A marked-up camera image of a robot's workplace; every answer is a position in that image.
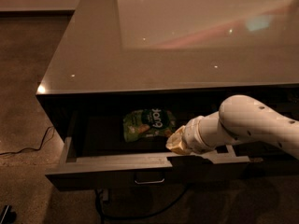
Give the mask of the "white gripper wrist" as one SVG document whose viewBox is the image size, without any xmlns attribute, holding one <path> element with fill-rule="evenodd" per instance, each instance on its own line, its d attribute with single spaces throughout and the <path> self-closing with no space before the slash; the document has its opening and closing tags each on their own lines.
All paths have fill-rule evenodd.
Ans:
<svg viewBox="0 0 299 224">
<path fill-rule="evenodd" d="M 214 150 L 215 147 L 206 144 L 200 134 L 200 122 L 203 119 L 204 116 L 199 116 L 179 127 L 168 138 L 166 147 L 179 155 L 189 155 L 191 152 L 202 154 Z"/>
</svg>

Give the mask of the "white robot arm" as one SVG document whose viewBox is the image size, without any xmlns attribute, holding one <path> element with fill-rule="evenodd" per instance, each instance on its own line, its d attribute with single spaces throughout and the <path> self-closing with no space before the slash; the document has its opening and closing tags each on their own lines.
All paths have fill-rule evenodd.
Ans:
<svg viewBox="0 0 299 224">
<path fill-rule="evenodd" d="M 189 155 L 251 142 L 264 142 L 299 159 L 299 122 L 252 97 L 233 95 L 217 112 L 190 119 L 178 128 L 166 147 L 179 155 Z"/>
</svg>

